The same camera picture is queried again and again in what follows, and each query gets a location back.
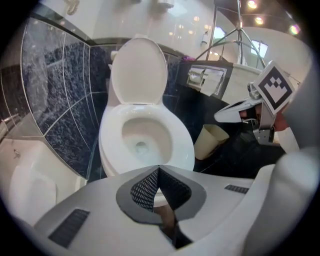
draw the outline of ceiling light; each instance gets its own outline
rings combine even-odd
[[[256,4],[256,2],[253,1],[253,0],[248,1],[248,6],[249,6],[249,8],[251,8],[251,9],[256,9],[256,8],[257,8],[257,4]]]
[[[290,27],[290,32],[293,34],[293,35],[296,35],[300,32],[300,28],[298,27],[298,25],[292,25]]]
[[[264,23],[264,21],[262,20],[261,17],[256,17],[256,18],[255,18],[255,22],[256,22],[257,24],[259,24],[259,25],[261,25],[261,24]]]

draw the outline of ceiling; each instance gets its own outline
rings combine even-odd
[[[290,34],[290,26],[297,24],[297,22],[292,18],[292,14],[289,14],[278,0],[254,0],[257,4],[256,9],[249,8],[248,1],[249,0],[240,0],[243,27],[266,28]],[[238,1],[215,0],[214,2],[218,7],[217,10],[237,26]],[[258,25],[255,22],[256,17],[261,17],[263,24]],[[308,43],[306,37],[303,36],[302,31],[294,36],[305,43]]]

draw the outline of toilet bowl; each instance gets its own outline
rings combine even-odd
[[[162,102],[167,76],[165,57],[148,38],[134,38],[116,54],[99,129],[100,157],[108,177],[153,165],[193,170],[190,134]],[[158,190],[154,207],[165,204]]]

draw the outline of beige wastebasket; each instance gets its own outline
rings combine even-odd
[[[214,149],[223,144],[229,135],[215,124],[205,124],[194,144],[194,156],[198,160],[208,158]]]

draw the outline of bathtub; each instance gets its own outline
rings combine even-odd
[[[0,195],[8,211],[30,225],[85,184],[42,141],[2,140]]]

